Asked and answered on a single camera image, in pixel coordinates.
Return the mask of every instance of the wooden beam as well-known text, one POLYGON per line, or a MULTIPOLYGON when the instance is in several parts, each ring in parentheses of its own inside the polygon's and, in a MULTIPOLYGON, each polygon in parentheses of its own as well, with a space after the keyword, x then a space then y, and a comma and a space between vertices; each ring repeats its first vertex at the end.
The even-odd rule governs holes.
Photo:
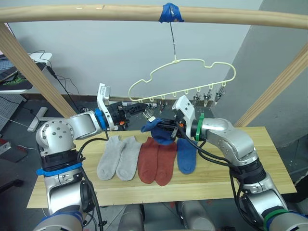
POLYGON ((251 123, 274 99, 288 87, 293 80, 308 66, 308 43, 301 49, 294 60, 281 72, 275 81, 263 92, 257 101, 235 123, 236 127, 246 127, 251 123))
MULTIPOLYGON (((0 22, 109 20, 158 21, 163 7, 157 5, 38 5, 0 8, 0 22)), ((247 24, 308 29, 308 16, 226 8, 180 6, 185 22, 247 24)))
POLYGON ((3 23, 0 23, 0 41, 0 51, 63 117, 76 114, 3 23))

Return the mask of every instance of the sock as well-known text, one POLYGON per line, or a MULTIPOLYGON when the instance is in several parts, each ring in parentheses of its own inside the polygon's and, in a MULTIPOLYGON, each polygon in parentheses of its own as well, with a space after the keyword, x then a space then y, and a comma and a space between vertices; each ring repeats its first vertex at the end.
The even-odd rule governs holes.
POLYGON ((112 136, 105 145, 105 152, 97 166, 97 176, 101 180, 110 180, 116 172, 124 142, 119 136, 112 136))
POLYGON ((160 186, 168 184, 172 178, 174 159, 177 154, 177 145, 160 145, 157 154, 157 174, 155 181, 160 186))
POLYGON ((156 118, 152 122, 148 121, 146 125, 141 128, 141 132, 151 131, 153 139, 162 145, 169 145, 173 142, 171 139, 172 131, 166 131, 157 127, 157 124, 163 122, 160 118, 156 118))
POLYGON ((158 143, 152 137, 148 137, 141 145, 137 164, 139 178, 146 184, 151 184, 155 180, 157 153, 158 143))
POLYGON ((178 139, 178 167, 183 174, 190 174, 196 168, 196 148, 185 139, 178 139))
POLYGON ((134 136, 123 140, 123 143, 125 146, 121 153, 119 165, 116 168, 116 174, 121 180, 131 180, 136 173, 141 143, 138 143, 134 136))

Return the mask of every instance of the white plastic hanger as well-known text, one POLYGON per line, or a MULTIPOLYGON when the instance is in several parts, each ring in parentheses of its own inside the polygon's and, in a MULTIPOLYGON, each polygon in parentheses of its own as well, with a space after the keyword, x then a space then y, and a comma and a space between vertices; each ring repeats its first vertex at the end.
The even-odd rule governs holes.
POLYGON ((197 92, 200 92, 201 88, 204 88, 204 87, 208 86, 210 89, 213 89, 214 85, 216 85, 216 84, 221 84, 223 87, 225 87, 227 82, 230 82, 230 81, 234 80, 234 78, 236 76, 236 70, 235 70, 235 67, 232 64, 230 64, 230 63, 213 62, 210 66, 207 66, 203 59, 177 59, 176 51, 175 51, 175 42, 174 42, 174 36, 173 36, 173 31, 172 31, 171 23, 170 23, 170 29, 171 29, 172 39, 173 39, 174 60, 172 62, 170 62, 168 64, 165 64, 165 65, 162 65, 159 68, 157 68, 154 71, 152 71, 150 73, 150 79, 149 80, 140 79, 137 82, 135 82, 133 85, 130 86, 130 88, 128 90, 128 97, 133 102, 140 102, 140 103, 142 103, 143 100, 150 100, 151 102, 153 102, 154 98, 160 98, 160 99, 164 100, 166 98, 166 95, 173 95, 173 97, 176 97, 177 93, 180 93, 180 92, 184 92, 187 95, 190 90, 197 90, 197 92), (168 92, 168 93, 165 93, 165 94, 154 95, 154 96, 150 96, 150 97, 146 97, 146 98, 142 98, 142 99, 137 99, 137 100, 132 99, 132 97, 130 95, 130 92, 133 89, 133 87, 135 87, 138 83, 140 83, 140 82, 149 83, 149 82, 151 82, 153 80, 153 73, 155 73, 156 71, 158 71, 158 70, 160 70, 160 69, 162 69, 162 68, 164 68, 166 66, 173 65, 173 64, 178 64, 178 63, 184 62, 184 61, 198 61, 198 62, 202 62, 202 65, 203 65, 204 68, 212 68, 215 64, 228 65, 233 70, 233 77, 230 78, 230 79, 224 80, 224 81, 210 83, 210 84, 205 84, 205 85, 201 85, 201 86, 198 86, 198 87, 193 87, 193 88, 187 88, 187 89, 183 89, 183 90, 172 91, 172 92, 168 92))

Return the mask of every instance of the blue ring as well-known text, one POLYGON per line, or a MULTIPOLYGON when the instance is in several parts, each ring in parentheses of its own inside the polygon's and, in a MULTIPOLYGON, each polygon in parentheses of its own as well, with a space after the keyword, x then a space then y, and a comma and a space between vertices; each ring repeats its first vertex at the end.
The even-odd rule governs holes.
POLYGON ((44 175, 46 177, 52 177, 52 176, 59 175, 59 174, 64 173, 64 172, 68 172, 68 171, 74 170, 74 169, 79 168, 81 166, 82 166, 82 163, 79 162, 79 163, 74 164, 72 166, 65 167, 65 168, 62 168, 60 170, 51 171, 51 172, 46 172, 43 169, 38 169, 37 170, 37 175, 38 176, 44 175))
POLYGON ((103 130, 106 130, 106 124, 105 124, 105 121, 104 121, 104 118, 103 118, 102 111, 98 108, 95 108, 95 114, 98 117, 98 120, 99 120, 103 130))

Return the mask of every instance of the blue tape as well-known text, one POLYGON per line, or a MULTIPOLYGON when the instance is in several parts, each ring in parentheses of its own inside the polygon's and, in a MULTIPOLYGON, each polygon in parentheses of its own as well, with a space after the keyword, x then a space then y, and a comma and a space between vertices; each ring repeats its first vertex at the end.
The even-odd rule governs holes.
POLYGON ((95 108, 95 114, 98 117, 98 120, 100 121, 102 129, 106 130, 106 124, 105 124, 105 121, 104 121, 104 118, 103 118, 102 111, 100 109, 98 109, 98 108, 95 108))
POLYGON ((37 170, 37 175, 38 176, 44 175, 46 177, 52 177, 52 176, 59 175, 59 174, 64 173, 64 172, 68 172, 68 171, 74 170, 74 169, 79 168, 81 166, 82 166, 82 163, 79 162, 79 163, 74 164, 74 165, 72 165, 70 167, 62 168, 60 170, 56 170, 56 171, 52 171, 52 172, 46 172, 43 169, 38 169, 37 170))
POLYGON ((174 22, 174 20, 178 20, 181 23, 184 22, 179 7, 168 2, 166 5, 163 5, 163 11, 160 15, 159 22, 170 23, 174 22))

